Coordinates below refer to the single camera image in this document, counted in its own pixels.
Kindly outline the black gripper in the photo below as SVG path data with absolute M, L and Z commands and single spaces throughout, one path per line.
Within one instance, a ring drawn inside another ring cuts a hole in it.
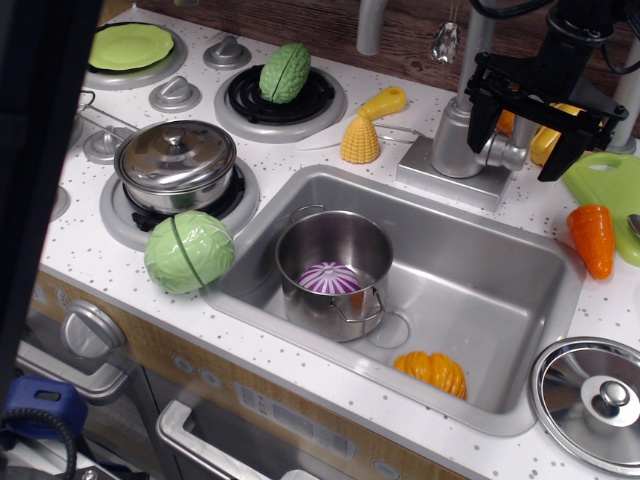
M 608 56 L 615 26 L 629 20 L 627 11 L 550 11 L 548 31 L 537 53 L 518 58 L 489 52 L 475 56 L 476 70 L 467 83 L 471 110 L 467 143 L 480 153 L 493 135 L 500 115 L 510 111 L 557 131 L 560 136 L 541 173 L 553 182 L 583 155 L 598 147 L 628 117 L 628 110 L 598 90 L 584 70 L 595 50 Z M 577 115 L 553 107 L 564 103 Z

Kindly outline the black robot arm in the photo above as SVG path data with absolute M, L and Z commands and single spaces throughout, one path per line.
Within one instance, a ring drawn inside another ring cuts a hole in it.
M 548 32 L 529 58 L 481 52 L 467 83 L 472 102 L 467 143 L 475 153 L 490 139 L 502 112 L 509 111 L 559 133 L 538 176 L 558 180 L 586 150 L 605 149 L 625 106 L 590 83 L 584 70 L 595 50 L 606 54 L 620 22 L 639 30 L 636 1 L 556 1 L 546 15 Z

